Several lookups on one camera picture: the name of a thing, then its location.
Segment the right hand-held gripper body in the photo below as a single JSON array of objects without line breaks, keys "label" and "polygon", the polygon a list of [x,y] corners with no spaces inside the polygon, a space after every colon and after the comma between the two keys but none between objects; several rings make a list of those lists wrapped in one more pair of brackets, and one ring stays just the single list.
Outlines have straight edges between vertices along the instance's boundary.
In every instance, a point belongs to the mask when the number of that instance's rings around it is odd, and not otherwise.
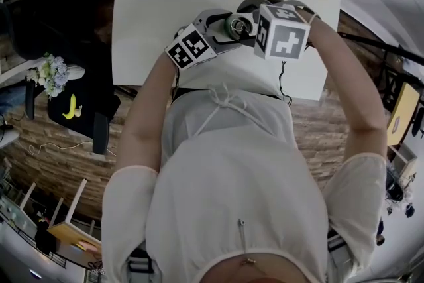
[{"label": "right hand-held gripper body", "polygon": [[265,60],[299,60],[305,50],[310,23],[299,14],[311,9],[301,1],[263,1],[257,10],[254,55]]}]

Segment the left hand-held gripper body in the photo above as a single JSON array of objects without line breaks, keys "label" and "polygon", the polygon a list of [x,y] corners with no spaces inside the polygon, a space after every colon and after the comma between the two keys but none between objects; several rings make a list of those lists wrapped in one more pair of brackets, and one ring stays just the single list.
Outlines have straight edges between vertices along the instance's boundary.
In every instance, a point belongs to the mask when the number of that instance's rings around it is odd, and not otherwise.
[{"label": "left hand-held gripper body", "polygon": [[180,30],[172,43],[165,48],[166,55],[179,71],[217,57],[217,53],[207,41],[204,24],[203,19],[194,20]]}]

